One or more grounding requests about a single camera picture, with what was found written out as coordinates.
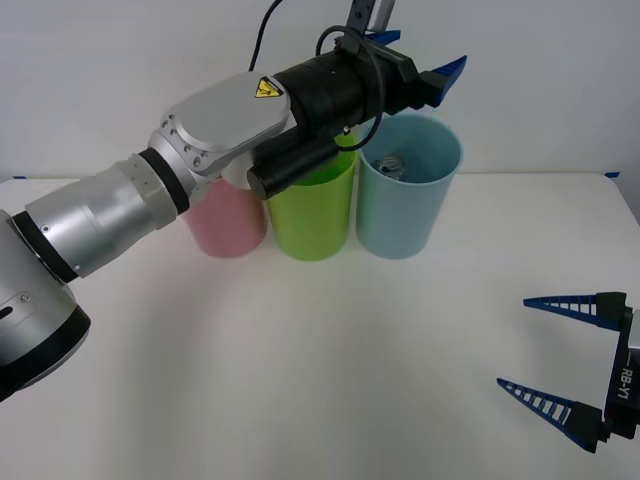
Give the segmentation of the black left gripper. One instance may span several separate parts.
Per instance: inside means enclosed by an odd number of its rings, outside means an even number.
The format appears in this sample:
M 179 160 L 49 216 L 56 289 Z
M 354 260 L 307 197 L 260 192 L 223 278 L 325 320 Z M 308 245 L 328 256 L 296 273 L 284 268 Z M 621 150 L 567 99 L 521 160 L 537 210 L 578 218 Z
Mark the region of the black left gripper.
M 434 70 L 419 73 L 410 57 L 383 46 L 399 40 L 400 30 L 368 30 L 365 37 L 376 42 L 372 47 L 376 59 L 381 62 L 385 88 L 384 112 L 389 115 L 407 108 L 419 110 L 425 106 L 439 107 L 467 63 L 467 56 L 464 55 Z

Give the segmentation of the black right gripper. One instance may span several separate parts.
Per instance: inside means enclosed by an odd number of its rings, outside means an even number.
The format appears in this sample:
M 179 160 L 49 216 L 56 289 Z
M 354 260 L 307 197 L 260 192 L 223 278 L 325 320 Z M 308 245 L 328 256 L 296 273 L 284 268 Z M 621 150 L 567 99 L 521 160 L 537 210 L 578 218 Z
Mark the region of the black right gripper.
M 628 347 L 633 312 L 623 292 L 526 298 L 523 305 L 620 332 L 605 402 L 605 423 L 613 434 L 633 439 L 639 425 L 639 362 Z M 595 453 L 608 440 L 602 411 L 582 402 L 532 389 L 503 378 L 496 383 L 520 404 L 563 433 L 583 450 Z

